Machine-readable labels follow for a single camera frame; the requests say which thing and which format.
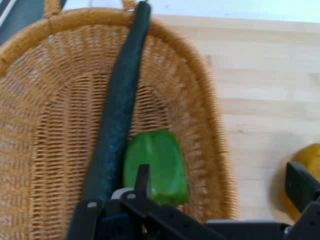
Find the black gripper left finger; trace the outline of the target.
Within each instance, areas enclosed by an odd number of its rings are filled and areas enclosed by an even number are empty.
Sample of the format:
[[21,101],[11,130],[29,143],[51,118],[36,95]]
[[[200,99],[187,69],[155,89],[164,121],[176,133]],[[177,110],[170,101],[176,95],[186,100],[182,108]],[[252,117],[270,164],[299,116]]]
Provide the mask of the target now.
[[134,189],[118,199],[84,200],[77,204],[68,240],[220,240],[214,230],[174,207],[151,200],[148,164],[138,168]]

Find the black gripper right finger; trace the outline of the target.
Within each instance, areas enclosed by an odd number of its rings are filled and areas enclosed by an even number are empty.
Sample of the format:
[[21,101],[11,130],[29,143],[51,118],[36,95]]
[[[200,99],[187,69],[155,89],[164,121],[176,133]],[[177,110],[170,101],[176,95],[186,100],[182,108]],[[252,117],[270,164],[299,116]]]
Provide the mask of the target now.
[[300,212],[300,217],[286,234],[286,240],[320,238],[320,182],[298,162],[288,162],[285,193]]

